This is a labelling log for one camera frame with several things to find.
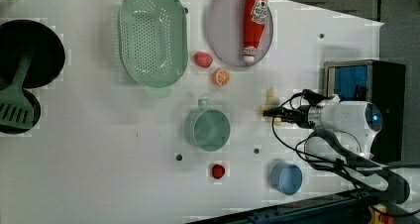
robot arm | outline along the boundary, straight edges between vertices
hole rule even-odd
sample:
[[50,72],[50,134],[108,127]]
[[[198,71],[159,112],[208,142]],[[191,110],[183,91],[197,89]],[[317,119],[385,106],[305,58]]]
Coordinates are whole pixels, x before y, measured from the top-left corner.
[[[280,106],[264,111],[263,115],[280,117],[283,122],[315,130],[306,140],[305,153],[329,162],[322,164],[313,157],[306,157],[309,165],[318,170],[332,171],[375,193],[380,201],[395,203],[408,212],[420,206],[420,169],[393,169],[369,159],[371,144],[382,124],[380,112],[373,104],[340,102],[338,96],[326,98],[307,89],[300,95],[310,105],[297,109]],[[380,176],[385,186],[377,188],[375,183],[360,181],[360,176],[372,175]]]

small blue bowl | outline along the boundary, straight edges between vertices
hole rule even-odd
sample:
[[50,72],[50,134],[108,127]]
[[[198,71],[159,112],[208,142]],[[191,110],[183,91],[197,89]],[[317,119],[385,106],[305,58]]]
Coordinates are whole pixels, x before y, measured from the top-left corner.
[[272,187],[286,195],[296,193],[302,185],[302,180],[302,170],[296,165],[279,163],[271,171]]

teal mug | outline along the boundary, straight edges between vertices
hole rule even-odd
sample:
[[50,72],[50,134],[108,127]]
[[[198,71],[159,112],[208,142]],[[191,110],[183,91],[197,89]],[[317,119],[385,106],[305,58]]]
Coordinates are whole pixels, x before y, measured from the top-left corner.
[[228,142],[231,125],[219,110],[209,108],[208,99],[198,100],[198,110],[187,119],[187,137],[191,143],[207,152],[220,150]]

colander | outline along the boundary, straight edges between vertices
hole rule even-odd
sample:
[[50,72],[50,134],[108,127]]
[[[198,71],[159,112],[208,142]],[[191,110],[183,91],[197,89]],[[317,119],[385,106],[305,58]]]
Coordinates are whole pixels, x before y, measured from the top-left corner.
[[147,95],[167,97],[188,63],[186,16],[179,0],[124,0],[121,58]]

spatula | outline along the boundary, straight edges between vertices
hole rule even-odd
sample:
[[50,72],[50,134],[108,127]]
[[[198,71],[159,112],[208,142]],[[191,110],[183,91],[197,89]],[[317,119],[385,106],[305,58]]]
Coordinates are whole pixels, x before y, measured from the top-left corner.
[[18,129],[31,129],[34,107],[25,97],[22,84],[28,73],[35,50],[28,47],[19,62],[12,84],[0,91],[0,125]]

